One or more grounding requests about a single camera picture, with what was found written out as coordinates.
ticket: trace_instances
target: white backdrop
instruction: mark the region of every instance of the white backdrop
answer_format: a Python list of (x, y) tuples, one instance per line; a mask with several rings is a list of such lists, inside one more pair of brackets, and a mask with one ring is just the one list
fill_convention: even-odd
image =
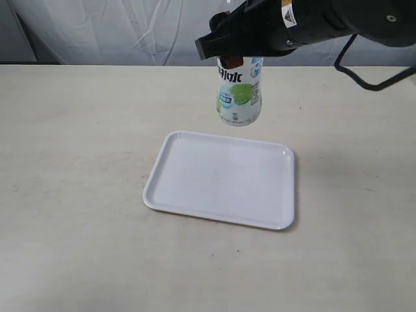
[(0, 0), (0, 61), (34, 61), (34, 55), (8, 2)]
[[(194, 41), (224, 0), (10, 0), (67, 64), (202, 65)], [(272, 65), (331, 65), (346, 39), (303, 47)], [(360, 38), (348, 65), (411, 65), (416, 48), (392, 49)]]

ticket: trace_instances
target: green lime graphic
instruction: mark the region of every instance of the green lime graphic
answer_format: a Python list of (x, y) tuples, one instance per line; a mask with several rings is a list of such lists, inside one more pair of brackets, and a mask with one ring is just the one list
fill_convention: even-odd
[(221, 112), (221, 101), (218, 96), (216, 97), (216, 111)]
[(253, 96), (253, 88), (250, 84), (236, 84), (229, 91), (234, 98), (234, 103), (237, 105), (246, 104)]

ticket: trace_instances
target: plastic tray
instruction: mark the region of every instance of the plastic tray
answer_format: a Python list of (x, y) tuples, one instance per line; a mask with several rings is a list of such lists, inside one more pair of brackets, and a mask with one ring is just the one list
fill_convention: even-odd
[(285, 229), (294, 220), (294, 153), (281, 144), (174, 132), (143, 200), (159, 211)]

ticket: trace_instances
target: warning label sticker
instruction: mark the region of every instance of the warning label sticker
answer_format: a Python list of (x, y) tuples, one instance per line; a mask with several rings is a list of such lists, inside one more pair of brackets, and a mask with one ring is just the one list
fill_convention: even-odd
[(287, 5), (291, 4), (292, 0), (281, 0), (281, 7), (286, 7)]
[(283, 17), (283, 22), (285, 23), (286, 28), (291, 28), (297, 25), (296, 19), (294, 18), (294, 14), (293, 14), (292, 1), (288, 5), (285, 5), (281, 8), (281, 16)]

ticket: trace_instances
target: bottle label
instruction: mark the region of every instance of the bottle label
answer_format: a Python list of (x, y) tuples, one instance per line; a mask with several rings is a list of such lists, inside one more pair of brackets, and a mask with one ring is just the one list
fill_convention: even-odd
[(229, 125), (248, 125), (261, 112), (260, 77), (263, 58), (244, 58), (244, 64), (230, 70), (218, 59), (220, 88), (216, 109)]

